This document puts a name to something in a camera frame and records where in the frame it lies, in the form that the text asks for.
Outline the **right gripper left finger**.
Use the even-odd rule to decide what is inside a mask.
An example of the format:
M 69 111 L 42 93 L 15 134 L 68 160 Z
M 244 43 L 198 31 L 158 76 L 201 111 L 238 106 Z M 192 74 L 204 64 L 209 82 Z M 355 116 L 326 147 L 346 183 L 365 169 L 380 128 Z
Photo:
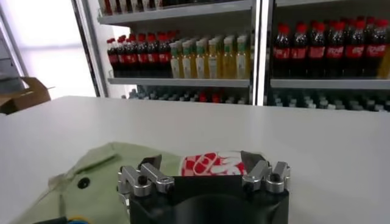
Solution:
M 168 194 L 173 190 L 175 180 L 151 163 L 142 163 L 138 170 L 132 166 L 122 166 L 118 172 L 118 193 L 123 197 L 130 194 L 147 197 L 153 186 L 157 192 Z

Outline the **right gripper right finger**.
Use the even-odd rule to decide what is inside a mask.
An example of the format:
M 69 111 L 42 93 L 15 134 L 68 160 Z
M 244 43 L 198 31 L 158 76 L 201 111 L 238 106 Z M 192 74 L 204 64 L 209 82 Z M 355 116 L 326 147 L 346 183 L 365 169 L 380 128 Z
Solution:
M 246 192 L 261 189 L 272 194 L 281 194 L 290 188 L 291 168 L 288 163 L 278 161 L 275 166 L 261 154 L 241 151 L 241 161 L 247 173 L 242 176 Z

